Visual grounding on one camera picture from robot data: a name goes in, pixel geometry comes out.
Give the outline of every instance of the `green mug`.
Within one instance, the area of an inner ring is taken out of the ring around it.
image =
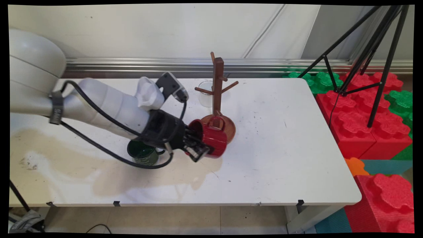
[[[155,147],[146,145],[142,141],[130,141],[126,150],[136,163],[142,165],[154,165],[159,155],[165,152],[164,150],[157,152]]]

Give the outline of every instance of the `wooden base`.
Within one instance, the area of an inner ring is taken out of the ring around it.
[[[213,116],[213,114],[205,116],[201,119],[202,123],[208,123],[210,118]],[[232,141],[233,137],[235,136],[236,127],[235,123],[227,116],[221,115],[223,120],[225,121],[225,134],[228,138],[228,144]],[[219,128],[222,128],[223,122],[220,120]]]

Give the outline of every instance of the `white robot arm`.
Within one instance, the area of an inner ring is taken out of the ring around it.
[[[9,52],[10,112],[54,116],[50,97],[66,67],[63,52],[44,37],[15,29],[9,30]],[[178,118],[159,110],[170,95],[184,102],[185,107],[188,100],[185,88],[169,72],[156,83],[140,78],[134,96],[92,78],[71,84],[79,91],[74,90],[63,99],[59,121],[61,117],[75,119],[163,149],[187,151],[189,147],[198,152],[190,155],[195,162],[208,152],[204,144],[187,140],[188,129],[183,122],[178,123]]]

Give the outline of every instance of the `red foam block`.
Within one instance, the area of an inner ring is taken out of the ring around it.
[[[356,94],[354,101],[356,102],[356,109],[359,113],[370,116],[371,110],[373,108],[374,99],[376,98],[377,89],[370,88],[363,91],[359,91],[353,94]],[[388,108],[391,104],[381,97],[379,106],[377,108],[377,113],[388,112]]]
[[[365,117],[357,111],[332,115],[330,130],[345,158],[359,158],[376,142]]]
[[[326,123],[329,123],[330,112],[335,105],[338,93],[334,91],[328,91],[325,94],[317,94],[316,102],[323,114]],[[332,118],[335,118],[340,112],[352,112],[355,111],[356,102],[349,97],[339,96],[336,107],[333,110]]]
[[[345,206],[352,232],[414,233],[411,184],[399,175],[357,175],[362,199]]]
[[[391,112],[377,113],[371,134],[376,139],[359,159],[390,160],[407,148],[413,140],[408,136],[410,128],[402,123],[402,118]]]
[[[382,79],[382,73],[381,72],[374,73],[374,75],[372,75],[369,79],[373,83],[378,83]],[[385,87],[383,88],[383,93],[388,94],[392,90],[401,92],[402,90],[401,88],[403,84],[404,83],[401,80],[399,80],[395,74],[388,73]]]
[[[340,76],[339,79],[345,82],[346,77],[348,77],[348,75],[349,73],[343,76]],[[356,73],[354,77],[351,79],[351,82],[348,85],[347,91],[359,89],[361,87],[368,86],[371,84],[373,84],[373,81],[370,80],[370,76],[368,76],[367,74],[360,75],[360,73]],[[355,94],[354,93],[350,94],[350,97],[354,98]]]

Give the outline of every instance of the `white table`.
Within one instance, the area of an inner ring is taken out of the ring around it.
[[[103,79],[134,95],[138,79]],[[194,91],[204,79],[180,79],[188,90],[184,122],[211,114]],[[234,82],[230,79],[225,85]],[[35,115],[10,114],[10,177],[30,206],[308,205],[288,231],[305,230],[361,200],[336,142],[306,82],[238,79],[222,96],[222,113],[236,124],[224,155],[194,163],[181,150],[156,170],[128,166],[62,126]],[[163,110],[179,116],[170,97]],[[128,139],[82,122],[71,126],[130,159]],[[20,206],[9,193],[9,206]]]

